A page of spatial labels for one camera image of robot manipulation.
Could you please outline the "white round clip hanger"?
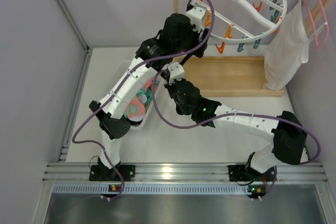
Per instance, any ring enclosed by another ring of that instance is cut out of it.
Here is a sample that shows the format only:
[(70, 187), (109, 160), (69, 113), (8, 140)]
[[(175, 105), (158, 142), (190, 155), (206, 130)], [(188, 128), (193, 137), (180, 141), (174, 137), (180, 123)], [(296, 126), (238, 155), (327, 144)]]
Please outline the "white round clip hanger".
[(191, 4), (207, 10), (205, 23), (201, 25), (202, 29), (209, 28), (212, 24), (212, 15), (228, 24), (224, 37), (210, 33), (210, 37), (220, 41), (222, 44), (216, 46), (218, 52), (222, 54), (226, 45), (237, 44), (237, 51), (244, 50), (246, 43), (253, 42), (253, 48), (257, 49), (261, 40), (271, 34), (279, 31), (280, 24), (287, 12), (287, 0), (231, 0), (239, 7), (243, 8), (254, 21), (266, 28), (266, 31), (254, 35), (242, 28), (242, 26), (231, 21), (216, 10), (211, 10), (210, 6), (204, 0), (192, 0)]

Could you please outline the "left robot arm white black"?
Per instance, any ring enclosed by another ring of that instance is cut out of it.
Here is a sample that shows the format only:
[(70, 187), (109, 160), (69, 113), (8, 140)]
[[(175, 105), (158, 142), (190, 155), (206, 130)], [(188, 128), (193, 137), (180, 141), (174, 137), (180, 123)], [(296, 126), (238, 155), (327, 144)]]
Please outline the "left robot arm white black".
[(201, 99), (200, 91), (186, 81), (182, 64), (174, 62), (173, 58), (203, 57), (209, 38), (209, 30), (202, 30), (204, 15), (202, 9), (195, 9), (168, 17), (163, 29), (141, 44), (129, 68), (110, 92), (100, 101), (90, 103), (89, 108), (98, 119), (102, 132), (103, 150), (99, 165), (103, 169), (111, 171), (120, 164), (121, 139), (131, 127), (130, 117), (124, 116), (124, 112), (136, 94), (164, 67), (167, 67), (164, 77), (177, 111), (192, 114)]

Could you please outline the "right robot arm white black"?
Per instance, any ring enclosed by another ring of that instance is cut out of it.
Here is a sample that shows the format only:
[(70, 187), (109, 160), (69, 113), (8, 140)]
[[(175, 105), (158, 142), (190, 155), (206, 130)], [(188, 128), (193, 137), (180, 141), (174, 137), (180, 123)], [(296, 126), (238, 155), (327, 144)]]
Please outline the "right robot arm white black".
[(249, 114), (207, 99), (191, 82), (182, 79), (165, 84), (170, 98), (176, 104), (179, 115), (189, 115), (201, 126), (233, 129), (267, 141), (263, 149), (252, 152), (245, 165), (251, 176), (264, 174), (279, 164), (299, 165), (305, 142), (306, 132), (296, 116), (283, 111), (279, 116)]

